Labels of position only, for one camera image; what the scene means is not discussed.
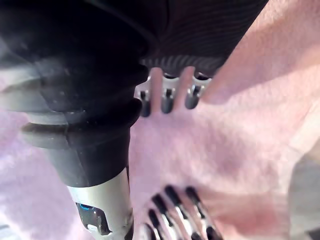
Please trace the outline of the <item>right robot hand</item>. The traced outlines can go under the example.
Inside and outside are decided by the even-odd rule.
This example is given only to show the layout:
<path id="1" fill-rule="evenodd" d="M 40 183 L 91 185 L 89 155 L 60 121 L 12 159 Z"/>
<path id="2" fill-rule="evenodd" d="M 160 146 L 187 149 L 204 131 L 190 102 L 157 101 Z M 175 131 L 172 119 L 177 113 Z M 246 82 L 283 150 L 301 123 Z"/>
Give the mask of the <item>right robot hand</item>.
<path id="1" fill-rule="evenodd" d="M 130 240 L 130 128 L 149 70 L 214 73 L 265 0 L 3 0 L 0 105 L 26 113 L 97 240 Z"/>

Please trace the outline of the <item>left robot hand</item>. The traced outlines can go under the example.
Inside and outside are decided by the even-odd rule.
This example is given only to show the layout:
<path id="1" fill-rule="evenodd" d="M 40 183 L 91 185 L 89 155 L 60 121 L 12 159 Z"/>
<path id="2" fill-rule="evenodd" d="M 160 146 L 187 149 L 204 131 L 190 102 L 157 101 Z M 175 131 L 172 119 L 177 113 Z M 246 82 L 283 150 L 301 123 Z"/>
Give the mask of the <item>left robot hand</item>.
<path id="1" fill-rule="evenodd" d="M 193 186 L 177 191 L 166 185 L 164 195 L 152 196 L 136 240 L 222 240 L 208 209 Z"/>

